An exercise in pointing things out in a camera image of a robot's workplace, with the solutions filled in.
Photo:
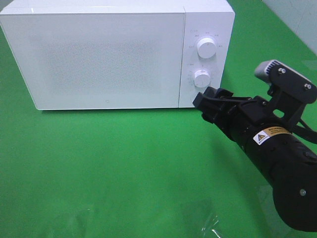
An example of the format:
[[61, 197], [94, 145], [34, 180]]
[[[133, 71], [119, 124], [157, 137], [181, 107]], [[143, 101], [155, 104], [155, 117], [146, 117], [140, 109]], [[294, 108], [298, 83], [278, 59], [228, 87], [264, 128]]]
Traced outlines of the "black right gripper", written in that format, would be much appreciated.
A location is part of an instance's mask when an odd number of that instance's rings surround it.
[[301, 144], [281, 119], [264, 112], [266, 103], [262, 97], [237, 97], [231, 91], [212, 87], [199, 92], [193, 101], [203, 119], [214, 123], [243, 151], [275, 151]]

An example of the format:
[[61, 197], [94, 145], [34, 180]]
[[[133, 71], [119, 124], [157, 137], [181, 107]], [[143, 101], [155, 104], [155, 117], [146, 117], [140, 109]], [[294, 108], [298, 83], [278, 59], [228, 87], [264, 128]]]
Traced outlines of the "right robot arm black grey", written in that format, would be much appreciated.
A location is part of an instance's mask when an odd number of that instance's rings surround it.
[[247, 155], [272, 187], [275, 209], [289, 227], [317, 230], [317, 156], [260, 96], [235, 97], [208, 87], [193, 101], [202, 118], [215, 124]]

